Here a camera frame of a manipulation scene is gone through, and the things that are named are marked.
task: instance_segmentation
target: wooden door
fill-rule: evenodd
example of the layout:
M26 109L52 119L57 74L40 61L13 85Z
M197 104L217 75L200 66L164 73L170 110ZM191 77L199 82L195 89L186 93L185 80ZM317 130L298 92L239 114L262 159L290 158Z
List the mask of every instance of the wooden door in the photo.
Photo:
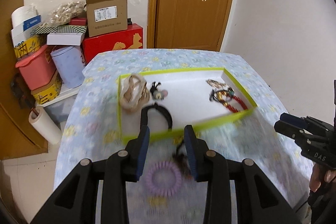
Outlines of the wooden door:
M0 0L0 108L1 122L4 123L1 124L0 130L0 150L6 151L1 154L2 159L48 151L48 142L28 121L30 110L28 108L21 109L10 87L13 76L18 73L18 69L15 68L16 57L11 40L11 13L23 4L23 0ZM27 96L31 96L25 83L20 83L20 86Z
M155 47L219 51L232 0L157 0Z

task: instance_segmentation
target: metal screw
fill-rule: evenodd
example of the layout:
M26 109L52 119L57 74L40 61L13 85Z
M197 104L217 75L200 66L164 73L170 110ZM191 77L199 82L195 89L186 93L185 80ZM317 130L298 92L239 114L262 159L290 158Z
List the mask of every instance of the metal screw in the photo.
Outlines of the metal screw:
M90 160L89 160L89 159L82 159L81 162L80 162L80 164L81 164L82 166L86 166L86 165L88 165L89 163L90 163Z
M216 152L213 151L213 150L208 150L205 154L206 154L208 157L214 157L214 156L216 156Z
M128 155L128 152L126 150L120 150L118 152L119 157L126 157Z
M244 164L247 165L247 166L252 166L252 165L254 165L254 161L251 160L251 159L245 159Z

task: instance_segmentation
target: blue bedsheet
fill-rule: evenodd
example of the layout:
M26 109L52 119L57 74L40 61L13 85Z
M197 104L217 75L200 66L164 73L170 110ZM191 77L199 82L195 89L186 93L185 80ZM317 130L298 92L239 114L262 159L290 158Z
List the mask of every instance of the blue bedsheet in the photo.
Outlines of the blue bedsheet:
M273 129L286 109L265 81L233 54L195 50L140 49L97 55L84 69L85 81L77 95L58 152L54 188L83 158L108 158L123 149L117 123L119 75L131 72L187 68L225 67L258 104L253 115L235 123L201 132L210 149L224 157L253 159L294 206L308 191L312 162L300 156L293 140ZM158 161L168 160L175 145L163 140L150 145L144 174ZM206 183L184 180L180 192L168 199L155 198L142 177L127 183L130 223L202 223Z

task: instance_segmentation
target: jewelry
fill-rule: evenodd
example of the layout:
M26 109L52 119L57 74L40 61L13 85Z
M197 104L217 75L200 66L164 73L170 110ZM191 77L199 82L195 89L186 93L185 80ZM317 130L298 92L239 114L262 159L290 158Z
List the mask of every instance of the jewelry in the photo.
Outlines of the jewelry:
M227 83L220 83L218 81L212 80L212 79L208 79L206 80L206 82L212 86L213 88L218 88L218 89L223 89L223 88L229 88L230 86Z
M223 99L224 96L226 98L230 98L230 100L233 99L237 101L241 105L243 110L248 109L246 104L239 97L237 97L236 95L231 96L228 90L212 90L209 100L210 101L215 100L216 102L221 103L223 106L225 106L228 110L230 110L233 113L239 112L238 109L236 109L235 107L233 107L232 105L228 103L227 99L226 100Z
M172 119L172 117L169 113L169 110L167 108L165 108L164 106L158 105L156 102L153 105L145 106L141 110L140 130L143 126L148 125L148 111L151 108L156 109L158 112L160 112L164 116L164 118L166 119L166 121L168 123L168 130L171 130L173 128L173 119Z
M119 103L123 109L132 113L140 109L150 99L150 93L146 87L146 80L138 74L132 73L124 80L124 86L120 93Z
M162 169L169 169L174 173L175 184L171 188L168 188L168 189L160 188L156 186L153 182L154 173ZM147 173L146 185L149 188L149 190L157 196L169 197L169 196L174 195L182 185L182 176L179 171L179 168L172 161L161 161L161 162L156 163L155 165L151 167L151 169Z
M156 82L152 83L152 87L150 89L150 92L152 94L153 100L163 100L165 97L168 96L168 91L166 90L158 90L158 86L161 85L160 82L158 82L155 85Z

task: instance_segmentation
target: paper towel roll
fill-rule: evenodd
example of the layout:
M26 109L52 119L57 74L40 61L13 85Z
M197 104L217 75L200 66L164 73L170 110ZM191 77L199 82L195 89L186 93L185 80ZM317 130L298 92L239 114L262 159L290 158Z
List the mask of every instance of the paper towel roll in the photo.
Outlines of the paper towel roll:
M22 6L20 8L17 8L13 13L12 13L12 25L13 28L16 26L22 24L22 22L37 16L36 9L33 5L27 5L27 6Z
M49 115L45 112L43 107L36 107L36 111L39 115L36 115L31 111L29 114L29 122L48 142L51 144L57 144L62 137L61 130L55 125Z

